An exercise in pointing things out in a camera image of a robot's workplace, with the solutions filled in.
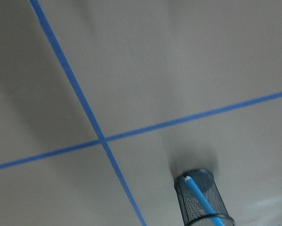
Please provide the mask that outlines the blue highlighter pen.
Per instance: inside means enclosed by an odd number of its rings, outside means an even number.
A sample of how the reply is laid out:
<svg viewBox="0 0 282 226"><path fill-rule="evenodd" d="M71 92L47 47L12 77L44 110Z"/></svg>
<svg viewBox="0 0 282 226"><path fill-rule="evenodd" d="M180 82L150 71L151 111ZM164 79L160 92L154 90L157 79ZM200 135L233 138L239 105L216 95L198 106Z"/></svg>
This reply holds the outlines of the blue highlighter pen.
<svg viewBox="0 0 282 226"><path fill-rule="evenodd" d="M193 196L196 198L197 202L200 204L200 206L205 211L206 215L211 217L211 222L214 226L224 226L224 222L219 218L216 217L216 212L203 194L203 192L200 190L200 188L197 186L195 181L190 176L184 177L185 184L188 187L188 189L192 192Z"/></svg>

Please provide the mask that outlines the near black mesh pen cup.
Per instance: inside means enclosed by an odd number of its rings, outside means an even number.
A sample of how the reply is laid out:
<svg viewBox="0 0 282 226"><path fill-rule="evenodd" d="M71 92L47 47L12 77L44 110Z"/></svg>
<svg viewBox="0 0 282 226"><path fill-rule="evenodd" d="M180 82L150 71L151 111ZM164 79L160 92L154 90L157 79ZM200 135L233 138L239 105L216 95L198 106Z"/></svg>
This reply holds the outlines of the near black mesh pen cup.
<svg viewBox="0 0 282 226"><path fill-rule="evenodd" d="M236 225L209 171L186 171L175 178L174 188L185 226Z"/></svg>

